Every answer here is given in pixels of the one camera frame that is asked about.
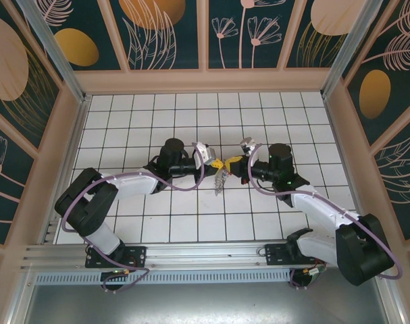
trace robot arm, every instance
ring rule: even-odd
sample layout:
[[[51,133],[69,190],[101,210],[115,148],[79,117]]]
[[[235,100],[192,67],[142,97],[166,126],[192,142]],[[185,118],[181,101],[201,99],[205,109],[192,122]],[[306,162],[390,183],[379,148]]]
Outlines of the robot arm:
[[[231,163],[230,171],[241,178],[241,183],[246,184],[249,181],[247,173],[249,156],[255,148],[255,142],[251,138],[246,138],[240,145],[245,155]],[[359,221],[388,247],[378,218],[371,214],[360,216],[339,208],[340,211],[344,211],[341,213],[331,204],[318,199],[319,193],[314,187],[294,172],[291,149],[288,145],[271,145],[269,162],[253,160],[251,174],[253,178],[271,182],[275,192],[299,191],[299,194],[283,194],[278,198],[290,207],[307,214],[328,232],[327,236],[323,236],[306,228],[289,235],[286,249],[292,259],[300,256],[315,257],[336,265],[343,276],[356,286],[394,265],[392,259],[378,243],[346,215]]]

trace white tile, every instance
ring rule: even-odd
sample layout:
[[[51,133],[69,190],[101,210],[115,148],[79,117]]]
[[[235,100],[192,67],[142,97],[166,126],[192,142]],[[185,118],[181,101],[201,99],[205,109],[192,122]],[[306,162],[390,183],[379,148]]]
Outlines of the white tile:
[[[92,96],[89,111],[109,111],[113,96]]]
[[[218,126],[220,124],[217,109],[204,109],[197,111],[198,126]]]
[[[140,243],[143,217],[116,217],[115,234],[124,243]]]
[[[215,109],[218,108],[218,99],[216,93],[198,93],[197,108]]]
[[[306,112],[311,125],[329,123],[325,108],[306,108]]]
[[[226,240],[224,215],[199,215],[199,241]]]
[[[175,94],[156,94],[154,110],[175,109]]]
[[[239,109],[219,109],[221,126],[240,126]]]
[[[153,110],[153,94],[136,94],[132,104],[132,110]]]
[[[105,130],[84,130],[80,148],[103,147]]]
[[[296,164],[318,164],[314,144],[293,144],[292,152]]]
[[[264,125],[261,109],[241,109],[240,113],[244,126]]]
[[[256,240],[281,240],[280,216],[278,213],[253,214]]]
[[[71,225],[68,223],[67,228],[72,230]],[[77,233],[67,233],[60,228],[56,244],[83,244],[83,239]]]
[[[125,147],[128,129],[109,129],[105,133],[104,147]]]
[[[348,210],[355,209],[349,187],[327,187],[329,199],[340,207]]]
[[[128,128],[130,118],[131,111],[110,111],[107,128]]]
[[[239,101],[241,108],[261,108],[258,92],[241,92]]]
[[[174,128],[154,128],[152,130],[151,146],[163,146],[166,140],[173,138]]]
[[[304,213],[280,213],[280,220],[284,239],[291,233],[308,227]]]
[[[309,181],[312,186],[324,186],[322,171],[318,164],[297,165],[298,174]]]
[[[250,194],[247,189],[224,189],[226,213],[251,212]]]
[[[316,143],[334,143],[334,135],[329,125],[311,125],[311,133]]]
[[[221,127],[220,132],[222,145],[239,145],[244,138],[241,126]]]
[[[240,178],[235,175],[229,175],[226,179],[226,183],[224,184],[224,189],[248,189],[249,187],[249,184],[242,184]]]
[[[320,163],[341,163],[340,155],[335,144],[316,144]]]
[[[119,199],[118,216],[143,215],[144,205],[144,194],[135,194],[134,196]]]
[[[244,155],[241,147],[239,145],[224,145],[222,148],[222,159],[226,160],[230,157],[237,157],[239,155]]]
[[[175,123],[174,110],[159,110],[153,112],[153,127],[173,127]]]
[[[265,125],[286,125],[284,110],[281,108],[264,109],[263,116]]]
[[[238,93],[219,93],[218,94],[219,108],[239,108]]]
[[[250,189],[250,195],[253,213],[278,212],[275,196],[261,194],[256,189]]]
[[[196,242],[197,215],[172,216],[170,242]]]
[[[304,108],[284,108],[288,125],[308,124],[307,115]]]
[[[287,126],[292,143],[312,143],[311,131],[309,126]]]
[[[226,215],[227,241],[254,240],[251,214]]]
[[[109,112],[88,113],[85,128],[107,128]]]
[[[130,128],[128,133],[128,146],[131,147],[148,147],[151,142],[150,128]]]
[[[106,217],[104,223],[111,229],[113,232],[115,231],[115,223],[116,217]]]
[[[127,148],[124,167],[142,167],[148,164],[149,148],[134,147]]]
[[[114,168],[123,167],[125,148],[104,148],[99,167]]]
[[[133,111],[131,115],[130,127],[151,127],[152,111]]]
[[[304,107],[299,92],[281,92],[283,107]]]
[[[197,191],[172,192],[172,215],[196,215],[197,214]]]
[[[197,110],[179,110],[175,114],[175,127],[196,126]]]
[[[75,168],[86,169],[87,167],[93,167],[98,169],[101,151],[101,148],[81,148],[78,151]]]
[[[266,126],[267,141],[270,144],[290,144],[287,126]]]
[[[172,193],[167,191],[149,194],[145,199],[145,215],[169,215]]]
[[[302,99],[306,107],[323,107],[324,101],[320,92],[302,92]]]
[[[175,128],[175,138],[183,141],[185,145],[190,146],[191,143],[197,141],[197,129],[195,127]]]
[[[176,109],[196,109],[197,98],[195,93],[181,93],[176,95]]]
[[[215,196],[213,190],[199,190],[199,214],[224,213],[223,194]]]
[[[346,186],[347,179],[341,164],[322,164],[325,185],[327,186]]]
[[[170,217],[144,216],[142,242],[169,242]]]
[[[242,129],[244,131],[245,138],[251,137],[256,143],[267,143],[265,126],[244,126]]]
[[[263,108],[281,108],[283,107],[279,92],[261,92],[261,106]]]
[[[197,140],[208,145],[220,145],[219,127],[199,127],[197,128]]]
[[[132,100],[134,95],[132,94],[121,94],[113,96],[113,102],[111,103],[111,110],[128,110],[132,109]]]

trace orange circle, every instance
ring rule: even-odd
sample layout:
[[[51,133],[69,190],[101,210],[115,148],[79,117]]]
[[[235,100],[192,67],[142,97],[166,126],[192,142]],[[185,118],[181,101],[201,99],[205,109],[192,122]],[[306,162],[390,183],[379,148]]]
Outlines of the orange circle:
[[[119,4],[132,22],[141,28],[151,30],[166,27],[164,13],[174,25],[181,20],[185,12],[185,0],[119,0]]]

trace yellow object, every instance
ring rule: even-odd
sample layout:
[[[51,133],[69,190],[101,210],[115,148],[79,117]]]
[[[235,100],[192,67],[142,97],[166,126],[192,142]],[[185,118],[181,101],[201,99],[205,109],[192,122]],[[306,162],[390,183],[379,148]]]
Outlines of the yellow object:
[[[14,29],[0,18],[0,99],[12,101],[20,97],[28,75],[26,47]]]
[[[57,32],[55,38],[70,63],[90,66],[98,61],[98,48],[85,33],[74,28],[65,28]]]
[[[224,163],[220,159],[216,159],[214,162],[211,163],[211,166],[217,169],[222,169]]]
[[[164,20],[164,13],[174,25],[181,20],[185,12],[185,0],[119,0],[119,4],[132,22],[141,28],[151,30],[166,26],[161,21],[161,18]]]
[[[359,108],[366,118],[377,118],[388,104],[391,81],[385,72],[370,71],[362,81],[359,91]]]
[[[364,3],[365,0],[315,0],[311,7],[311,23],[322,35],[347,34]]]
[[[227,159],[227,160],[224,162],[224,165],[226,166],[227,171],[230,172],[230,164],[231,164],[231,163],[238,162],[238,161],[240,161],[241,159],[242,159],[242,156],[231,157],[231,158]]]

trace small object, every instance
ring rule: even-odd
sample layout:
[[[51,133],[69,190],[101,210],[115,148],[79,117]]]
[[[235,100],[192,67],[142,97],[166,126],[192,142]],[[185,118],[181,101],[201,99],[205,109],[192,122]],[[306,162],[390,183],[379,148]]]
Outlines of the small object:
[[[214,177],[214,184],[215,184],[215,196],[223,192],[224,184],[226,183],[227,177],[229,173],[226,168],[219,169]]]

